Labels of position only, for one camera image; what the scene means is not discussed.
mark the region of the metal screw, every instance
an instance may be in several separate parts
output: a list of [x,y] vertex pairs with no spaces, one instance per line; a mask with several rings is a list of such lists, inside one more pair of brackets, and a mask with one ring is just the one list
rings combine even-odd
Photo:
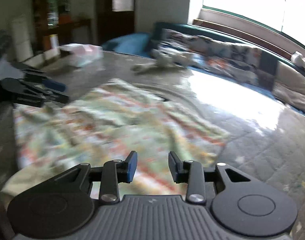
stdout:
[[199,194],[192,194],[188,197],[188,199],[193,203],[199,203],[199,202],[203,202],[205,198]]
[[112,202],[117,200],[117,197],[113,194],[104,194],[101,196],[101,199],[105,202]]

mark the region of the ribbed plate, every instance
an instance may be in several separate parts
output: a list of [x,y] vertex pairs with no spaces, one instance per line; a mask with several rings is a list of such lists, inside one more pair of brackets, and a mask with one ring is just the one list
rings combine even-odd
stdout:
[[[28,240],[17,235],[15,240]],[[126,195],[123,201],[102,206],[79,231],[62,240],[237,240],[198,205],[175,196]],[[265,238],[290,240],[286,235]]]

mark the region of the crumpled blanket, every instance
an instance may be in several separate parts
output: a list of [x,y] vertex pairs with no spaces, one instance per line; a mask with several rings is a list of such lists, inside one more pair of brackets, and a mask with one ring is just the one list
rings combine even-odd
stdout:
[[[131,184],[119,184],[124,194],[185,194],[173,182],[168,153],[210,166],[228,139],[228,132],[175,102],[161,98],[120,79],[94,88],[71,104],[56,108],[18,105],[16,138],[21,170],[2,192],[15,196],[79,163],[102,166],[138,153]],[[98,198],[99,182],[92,198]]]

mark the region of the window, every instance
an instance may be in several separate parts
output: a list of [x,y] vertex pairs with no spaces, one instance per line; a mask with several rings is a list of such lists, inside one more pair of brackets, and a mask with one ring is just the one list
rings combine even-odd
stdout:
[[247,18],[305,48],[305,0],[204,0],[203,5]]

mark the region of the circular pad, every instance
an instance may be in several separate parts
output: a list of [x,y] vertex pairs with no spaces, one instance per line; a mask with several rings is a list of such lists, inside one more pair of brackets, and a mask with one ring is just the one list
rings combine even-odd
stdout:
[[211,212],[225,228],[249,237],[289,232],[297,217],[294,201],[261,181],[229,184],[212,201]]
[[266,216],[273,212],[276,205],[273,200],[261,195],[248,195],[238,200],[239,209],[250,216]]
[[14,198],[7,214],[17,233],[45,239],[73,233],[93,212],[93,201],[83,192],[31,193]]

